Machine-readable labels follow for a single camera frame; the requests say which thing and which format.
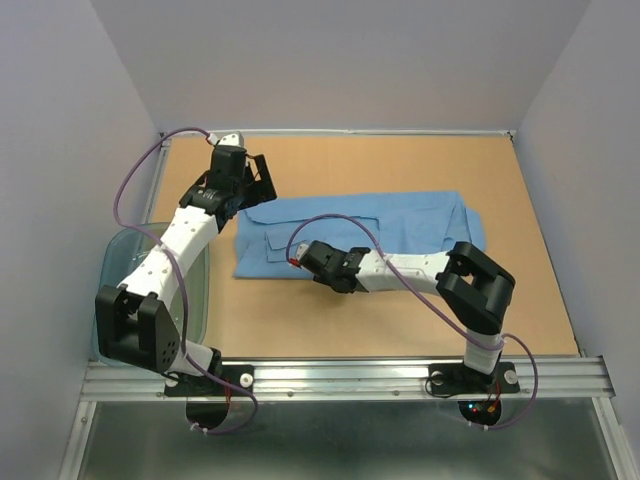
wooden table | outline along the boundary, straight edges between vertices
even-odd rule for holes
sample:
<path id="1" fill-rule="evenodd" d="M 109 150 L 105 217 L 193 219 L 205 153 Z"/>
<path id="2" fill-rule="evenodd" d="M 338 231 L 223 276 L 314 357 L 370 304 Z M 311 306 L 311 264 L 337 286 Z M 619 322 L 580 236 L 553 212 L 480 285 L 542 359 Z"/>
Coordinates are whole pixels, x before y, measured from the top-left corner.
<path id="1" fill-rule="evenodd" d="M 489 256 L 516 278 L 504 331 L 539 355 L 576 355 L 573 332 L 511 142 L 504 137 L 249 137 L 280 197 L 457 190 Z M 171 144 L 152 220 L 169 221 L 209 167 L 197 137 Z M 305 280 L 235 279 L 231 221 L 210 244 L 204 343 L 230 357 L 459 356 L 464 340 L 408 292 L 339 295 Z M 450 313 L 439 298 L 434 302 Z M 521 354 L 515 344 L 506 353 Z"/>

gray wall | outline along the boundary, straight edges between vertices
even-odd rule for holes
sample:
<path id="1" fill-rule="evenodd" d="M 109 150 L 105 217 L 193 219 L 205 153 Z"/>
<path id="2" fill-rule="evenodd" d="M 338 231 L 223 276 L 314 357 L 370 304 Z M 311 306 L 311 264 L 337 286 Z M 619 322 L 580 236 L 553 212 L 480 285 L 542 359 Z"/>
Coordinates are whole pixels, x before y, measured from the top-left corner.
<path id="1" fill-rule="evenodd" d="M 594 0 L 516 136 L 580 343 L 640 458 L 640 2 Z"/>
<path id="2" fill-rule="evenodd" d="M 589 0 L 92 0 L 167 129 L 515 128 Z"/>
<path id="3" fill-rule="evenodd" d="M 155 128 L 87 0 L 0 2 L 0 64 L 0 477 L 50 479 L 117 230 L 111 200 Z"/>

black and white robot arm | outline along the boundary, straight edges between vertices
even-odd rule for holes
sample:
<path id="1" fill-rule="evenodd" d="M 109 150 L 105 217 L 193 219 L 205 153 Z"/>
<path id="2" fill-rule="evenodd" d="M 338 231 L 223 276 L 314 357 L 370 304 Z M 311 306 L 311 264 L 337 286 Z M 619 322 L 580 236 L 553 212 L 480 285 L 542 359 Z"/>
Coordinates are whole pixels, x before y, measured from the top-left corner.
<path id="1" fill-rule="evenodd" d="M 313 280 L 338 293 L 407 290 L 391 263 L 413 290 L 441 296 L 467 329 L 463 365 L 493 382 L 501 349 L 504 314 L 515 279 L 471 243 L 458 242 L 448 252 L 430 255 L 386 254 L 355 247 L 345 252 L 323 242 L 301 244 L 293 262 L 313 274 Z"/>
<path id="2" fill-rule="evenodd" d="M 220 139 L 211 154 L 211 168 L 196 180 L 179 202 L 162 247 L 154 247 L 143 263 L 117 286 L 103 286 L 95 299 L 98 345 L 107 358 L 158 373 L 201 376 L 186 359 L 213 375 L 221 371 L 220 351 L 186 342 L 181 350 L 168 306 L 178 282 L 164 250 L 171 251 L 186 275 L 198 254 L 239 210 L 276 198 L 262 155 L 250 157 L 239 133 Z"/>

blue fabric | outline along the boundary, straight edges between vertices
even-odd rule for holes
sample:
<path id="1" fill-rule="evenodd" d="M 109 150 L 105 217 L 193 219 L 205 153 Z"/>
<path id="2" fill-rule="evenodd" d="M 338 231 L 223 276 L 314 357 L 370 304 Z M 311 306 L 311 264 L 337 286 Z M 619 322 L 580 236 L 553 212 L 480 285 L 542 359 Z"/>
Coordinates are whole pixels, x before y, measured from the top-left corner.
<path id="1" fill-rule="evenodd" d="M 284 198 L 238 214 L 235 277 L 308 278 L 286 261 L 289 237 L 304 220 L 342 213 L 360 220 L 390 253 L 426 254 L 450 250 L 457 241 L 484 250 L 480 216 L 457 192 L 369 193 L 332 197 Z M 357 226 L 342 219 L 322 219 L 300 231 L 291 247 L 320 240 L 341 250 L 371 246 Z"/>

gray floor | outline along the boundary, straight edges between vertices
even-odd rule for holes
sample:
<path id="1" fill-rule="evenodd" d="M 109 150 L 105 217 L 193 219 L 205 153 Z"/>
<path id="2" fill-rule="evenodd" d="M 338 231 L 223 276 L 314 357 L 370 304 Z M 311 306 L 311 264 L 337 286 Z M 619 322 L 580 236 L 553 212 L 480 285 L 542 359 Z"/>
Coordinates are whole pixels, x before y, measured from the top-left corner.
<path id="1" fill-rule="evenodd" d="M 508 402 L 504 418 L 521 408 Z M 262 405 L 243 433 L 190 432 L 182 403 L 98 406 L 85 479 L 614 479 L 590 399 L 539 400 L 481 432 L 455 402 Z"/>

